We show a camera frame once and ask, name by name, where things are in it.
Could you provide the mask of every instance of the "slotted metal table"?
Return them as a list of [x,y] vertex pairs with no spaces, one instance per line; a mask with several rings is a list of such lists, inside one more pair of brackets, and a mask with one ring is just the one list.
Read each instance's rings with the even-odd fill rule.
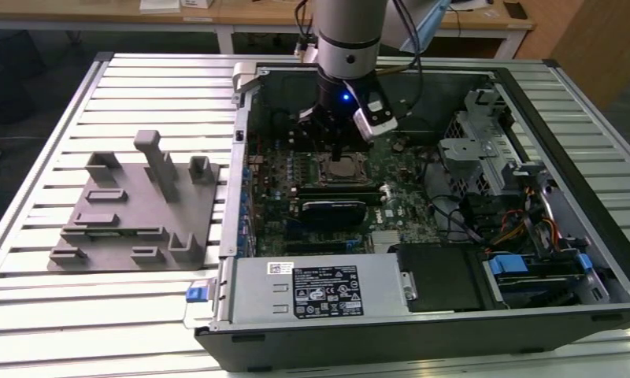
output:
[[[242,377],[219,370],[180,320],[192,280],[215,276],[235,107],[238,61],[292,57],[114,54],[92,62],[0,223],[0,376]],[[403,58],[380,58],[403,64]],[[423,60],[506,67],[547,121],[630,239],[630,146],[559,68],[540,61]],[[56,274],[48,249],[87,179],[90,152],[140,161],[131,138],[159,131],[174,161],[204,154],[220,164],[206,269]],[[535,155],[519,128],[519,142]],[[552,352],[274,372],[270,376],[630,376],[630,329],[602,332]]]

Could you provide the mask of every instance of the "circuit board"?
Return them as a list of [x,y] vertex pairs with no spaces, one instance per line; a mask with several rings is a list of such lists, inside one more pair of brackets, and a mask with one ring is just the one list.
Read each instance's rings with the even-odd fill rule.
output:
[[[368,152],[344,154],[340,161],[354,159],[363,168],[347,169],[327,161],[327,154],[294,152],[279,142],[270,147],[252,146],[254,154],[247,156],[252,171],[252,203],[255,225],[255,256],[270,257],[306,254],[310,246],[344,246],[336,253],[364,254],[374,252],[371,232],[396,231],[402,243],[435,243],[439,233],[434,218],[428,215],[423,188],[415,181],[420,160],[418,150],[402,148],[392,150],[395,140],[379,139]],[[288,230],[298,226],[294,214],[294,201],[290,198],[292,187],[318,187],[331,183],[320,167],[331,172],[342,172],[354,184],[366,182],[380,184],[383,197],[376,206],[367,206],[364,219],[359,225],[343,230],[307,230],[290,235]]]

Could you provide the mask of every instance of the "power supply label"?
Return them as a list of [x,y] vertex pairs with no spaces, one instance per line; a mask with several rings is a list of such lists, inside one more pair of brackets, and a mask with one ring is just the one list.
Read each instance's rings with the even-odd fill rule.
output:
[[294,315],[299,319],[364,314],[355,266],[294,268]]

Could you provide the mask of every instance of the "blue tab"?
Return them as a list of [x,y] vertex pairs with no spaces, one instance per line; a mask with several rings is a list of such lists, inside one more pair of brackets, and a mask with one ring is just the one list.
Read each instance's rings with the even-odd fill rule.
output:
[[186,303],[207,302],[207,288],[188,287],[186,290]]
[[488,261],[490,270],[494,275],[500,273],[523,273],[527,272],[523,257],[516,254],[503,254],[495,256]]
[[502,272],[502,265],[498,263],[496,258],[487,261],[490,265],[490,270],[492,271],[492,275],[498,275]]
[[576,259],[578,259],[578,264],[580,264],[586,272],[590,269],[592,269],[592,262],[590,261],[590,257],[586,254],[578,254]]

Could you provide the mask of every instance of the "wooden desk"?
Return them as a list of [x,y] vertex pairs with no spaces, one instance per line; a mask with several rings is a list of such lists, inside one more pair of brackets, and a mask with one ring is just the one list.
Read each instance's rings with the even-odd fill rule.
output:
[[[295,4],[298,4],[298,0],[259,0],[258,2],[220,0],[215,22],[226,25],[230,33],[296,33],[294,26]],[[524,34],[532,28],[534,22],[512,19],[506,12],[502,0],[495,0],[494,4],[484,9],[458,12],[458,14],[447,12],[435,36],[502,39],[494,57],[512,59]]]
[[[0,28],[135,32],[214,32],[222,54],[232,54],[236,32],[296,33],[295,0],[215,0],[208,9],[139,14],[139,0],[0,0]],[[502,39],[495,57],[512,58],[530,20],[508,17],[502,0],[472,12],[448,12],[438,37]]]

